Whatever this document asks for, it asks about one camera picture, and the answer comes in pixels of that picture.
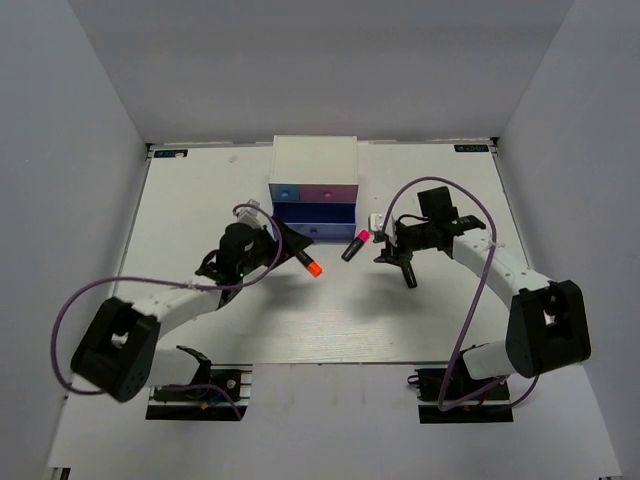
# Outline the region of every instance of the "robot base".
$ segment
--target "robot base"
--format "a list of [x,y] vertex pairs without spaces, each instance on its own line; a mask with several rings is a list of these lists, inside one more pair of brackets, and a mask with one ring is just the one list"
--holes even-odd
[[[509,387],[506,382],[498,385],[485,395],[465,402],[447,412],[438,409],[438,394],[446,368],[425,367],[416,369],[407,382],[418,390],[418,413],[420,423],[505,423],[513,422],[509,405]],[[451,401],[471,393],[486,382],[473,380],[466,369],[454,371],[449,383],[446,400]]]
[[[244,417],[251,395],[250,366],[214,366],[209,370],[209,382],[223,389]],[[215,390],[186,392],[154,388],[147,405],[147,420],[189,420],[204,422],[238,422],[238,417]]]

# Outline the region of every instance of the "black label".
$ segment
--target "black label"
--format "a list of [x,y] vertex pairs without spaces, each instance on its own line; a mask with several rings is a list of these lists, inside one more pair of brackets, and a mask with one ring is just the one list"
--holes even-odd
[[153,158],[176,158],[186,157],[189,150],[156,150]]
[[453,149],[456,152],[488,152],[489,147],[486,145],[454,145]]

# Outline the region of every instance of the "white table surface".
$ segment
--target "white table surface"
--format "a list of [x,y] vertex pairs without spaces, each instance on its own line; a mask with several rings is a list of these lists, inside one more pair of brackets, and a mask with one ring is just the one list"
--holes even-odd
[[[202,257],[218,247],[234,219],[234,205],[254,198],[271,211],[268,174],[271,146],[190,149],[186,158],[156,158],[135,222],[124,275],[186,280]],[[511,213],[490,153],[456,153],[452,145],[359,145],[358,228],[371,212],[384,212],[404,184],[442,176],[474,192],[498,225],[498,238],[523,257]],[[407,192],[395,212],[419,214]],[[479,209],[452,191],[461,215]],[[170,333],[162,346],[184,344],[214,362],[427,362],[446,361],[464,321],[478,279],[444,253],[418,252],[419,282],[409,290],[400,269],[373,263],[380,245],[368,243],[350,262],[344,245],[307,251],[324,268],[312,278],[295,260],[219,312]],[[118,294],[135,299],[162,287],[125,284]],[[483,296],[467,344],[504,337],[507,309],[489,290]]]
[[[443,175],[478,193],[496,216],[500,238],[521,255],[490,158],[450,151],[446,145],[362,145],[359,222],[364,225],[369,209],[382,210],[405,181]],[[268,157],[268,147],[247,147],[154,160],[125,273],[188,277],[215,247],[234,203],[248,196],[266,202]],[[458,195],[454,200],[461,213],[475,212]],[[399,207],[416,213],[415,197]],[[339,248],[313,247],[326,268],[322,280],[292,262],[243,292],[233,316],[232,303],[228,312],[192,322],[168,340],[188,341],[216,360],[256,363],[446,358],[473,276],[442,253],[424,253],[416,261],[420,287],[409,291],[399,271],[370,263],[374,252],[369,245],[346,265]],[[127,286],[120,294],[147,291]],[[497,338],[505,318],[504,307],[486,295],[471,341]],[[71,480],[594,480],[620,474],[581,366],[545,375],[513,423],[490,425],[420,425],[415,392],[406,385],[412,371],[409,365],[254,365],[240,423],[146,421],[147,391],[126,404],[71,395],[49,465],[70,467]],[[514,376],[509,385],[517,397],[528,381]],[[87,384],[80,379],[77,386]]]

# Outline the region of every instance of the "marker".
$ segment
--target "marker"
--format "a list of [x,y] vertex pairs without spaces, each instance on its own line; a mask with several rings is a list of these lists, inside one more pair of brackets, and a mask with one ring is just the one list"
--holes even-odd
[[345,262],[348,262],[349,260],[351,260],[353,257],[356,256],[356,253],[358,253],[360,251],[360,249],[362,248],[362,246],[367,242],[367,240],[369,240],[369,237],[371,235],[369,234],[369,232],[367,230],[363,230],[361,231],[358,236],[356,238],[353,239],[353,242],[351,242],[349,244],[349,246],[347,247],[347,249],[344,251],[344,253],[342,254],[342,259]]
[[304,251],[297,253],[296,258],[314,277],[319,277],[322,274],[322,267],[314,262],[313,258],[304,253]]

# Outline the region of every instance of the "pink drawer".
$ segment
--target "pink drawer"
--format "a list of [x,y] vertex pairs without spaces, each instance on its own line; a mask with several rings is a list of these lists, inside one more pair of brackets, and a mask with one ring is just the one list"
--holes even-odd
[[300,185],[301,202],[354,203],[357,185]]

